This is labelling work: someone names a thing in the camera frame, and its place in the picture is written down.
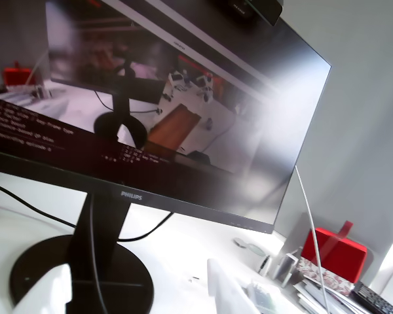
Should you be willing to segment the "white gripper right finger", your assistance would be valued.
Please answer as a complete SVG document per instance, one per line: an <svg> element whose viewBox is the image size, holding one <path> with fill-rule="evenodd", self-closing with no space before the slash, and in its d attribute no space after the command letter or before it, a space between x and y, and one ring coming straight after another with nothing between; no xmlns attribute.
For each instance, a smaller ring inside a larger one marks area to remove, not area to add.
<svg viewBox="0 0 393 314"><path fill-rule="evenodd" d="M228 275L221 264L210 258L207 260L208 294L215 299L217 313L250 314L259 313L237 281Z"/></svg>

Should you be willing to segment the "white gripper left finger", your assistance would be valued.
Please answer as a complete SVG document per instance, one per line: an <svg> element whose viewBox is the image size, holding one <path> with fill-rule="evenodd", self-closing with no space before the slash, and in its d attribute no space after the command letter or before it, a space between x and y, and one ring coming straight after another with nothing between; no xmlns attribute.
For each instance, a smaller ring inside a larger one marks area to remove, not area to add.
<svg viewBox="0 0 393 314"><path fill-rule="evenodd" d="M72 298L71 268L69 264L62 264L46 272L16 304L12 313L64 314Z"/></svg>

